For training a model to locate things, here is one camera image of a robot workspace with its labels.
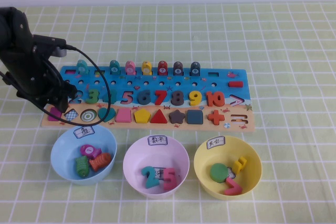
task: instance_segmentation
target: pink bowl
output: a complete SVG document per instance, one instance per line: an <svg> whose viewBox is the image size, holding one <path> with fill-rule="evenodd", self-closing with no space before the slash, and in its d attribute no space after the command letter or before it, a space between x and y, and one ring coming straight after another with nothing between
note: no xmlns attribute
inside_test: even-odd
<svg viewBox="0 0 336 224"><path fill-rule="evenodd" d="M189 172L189 165L189 156L182 144L169 136L152 135L137 140L127 150L123 171L127 182L139 193L152 199L162 199L181 186ZM146 166L174 168L177 186L164 190L163 180L160 180L160 185L146 189L147 177L141 174Z"/></svg>

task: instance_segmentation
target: blue bowl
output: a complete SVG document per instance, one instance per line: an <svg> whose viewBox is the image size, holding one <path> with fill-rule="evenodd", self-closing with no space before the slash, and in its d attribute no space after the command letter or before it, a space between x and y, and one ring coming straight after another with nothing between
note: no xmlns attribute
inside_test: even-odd
<svg viewBox="0 0 336 224"><path fill-rule="evenodd" d="M110 153L111 163L94 172L90 168L89 176L81 178L76 173L77 157L80 157L80 147L90 144L95 148L101 148L103 153ZM105 127L95 125L93 127L74 127L66 131L55 142L51 150L51 165L55 172L64 179L78 185L93 185L103 180L111 171L117 153L117 142L113 134Z"/></svg>

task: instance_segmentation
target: wooden puzzle board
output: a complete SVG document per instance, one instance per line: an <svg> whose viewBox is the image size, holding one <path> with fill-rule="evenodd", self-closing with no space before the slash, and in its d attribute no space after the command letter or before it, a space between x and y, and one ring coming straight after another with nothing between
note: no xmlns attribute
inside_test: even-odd
<svg viewBox="0 0 336 224"><path fill-rule="evenodd" d="M173 75L173 69L168 68L167 76L158 75L158 69L152 68L153 75L143 75L141 68L136 68L136 75L127 75L125 67L120 67L120 74L112 74L109 67L100 67L104 72L104 76L109 84L111 90L117 94L115 96L116 102L112 108L119 113L119 109L126 107L131 109L132 122L120 123L116 121L116 117L108 122L102 123L106 127L112 128L126 128L126 129L163 129L163 130L201 130L201 131L254 131L254 117L251 106L248 81L246 71L242 69L206 69L200 70L199 76L191 76L190 68L183 68L182 76ZM67 113L77 113L72 121L76 123L91 123L99 120L98 110L106 108L107 103L103 102L107 97L106 85L103 79L99 76L94 67L88 67L88 73L80 74L76 66L62 67L60 74L64 80L69 81L75 85L80 94L80 98L70 100L68 110L62 115L62 118L68 120ZM229 82L241 81L243 87L232 88L229 87ZM99 93L98 102L95 104L87 104L86 100L89 98L90 90L97 90ZM139 95L142 91L149 91L150 102L147 105L139 103ZM160 105L155 105L158 96L155 95L156 90L164 90L167 96ZM179 91L183 94L184 102L181 105L172 104L173 92ZM193 91L200 92L199 104L195 106L190 105L189 94ZM221 106L208 106L206 93L221 92L225 97L225 104ZM145 108L151 113L151 118L160 109L168 123L137 123L134 118L134 112ZM91 113L96 112L96 117L92 117L90 122L82 120L82 113L91 109ZM200 110L203 113L202 124L188 124L187 110ZM171 123L169 114L179 110L185 113L186 117L182 124ZM215 125L213 121L208 119L209 114L213 114L217 110L220 115L224 116L224 120ZM44 116L42 126L63 126L64 123L59 121L49 121L48 115Z"/></svg>

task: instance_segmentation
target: green number 3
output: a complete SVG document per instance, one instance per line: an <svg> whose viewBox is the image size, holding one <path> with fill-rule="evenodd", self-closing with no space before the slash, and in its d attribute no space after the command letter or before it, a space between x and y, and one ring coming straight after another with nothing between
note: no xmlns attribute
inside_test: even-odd
<svg viewBox="0 0 336 224"><path fill-rule="evenodd" d="M85 100L88 104L94 104L98 102L99 91L97 89L90 89L89 90L89 98Z"/></svg>

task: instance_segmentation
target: yellow number block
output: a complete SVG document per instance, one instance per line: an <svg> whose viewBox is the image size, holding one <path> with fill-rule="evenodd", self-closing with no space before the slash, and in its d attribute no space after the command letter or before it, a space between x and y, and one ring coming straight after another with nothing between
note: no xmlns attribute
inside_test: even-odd
<svg viewBox="0 0 336 224"><path fill-rule="evenodd" d="M134 113L136 123L148 123L151 118L151 113L146 109L140 109Z"/></svg>
<svg viewBox="0 0 336 224"><path fill-rule="evenodd" d="M247 164L246 158L244 158L243 156L240 156L239 159L233 163L232 171L236 175L238 175L240 171L245 168L246 164Z"/></svg>
<svg viewBox="0 0 336 224"><path fill-rule="evenodd" d="M199 91L191 91L189 94L190 106L197 106L202 101L202 94Z"/></svg>

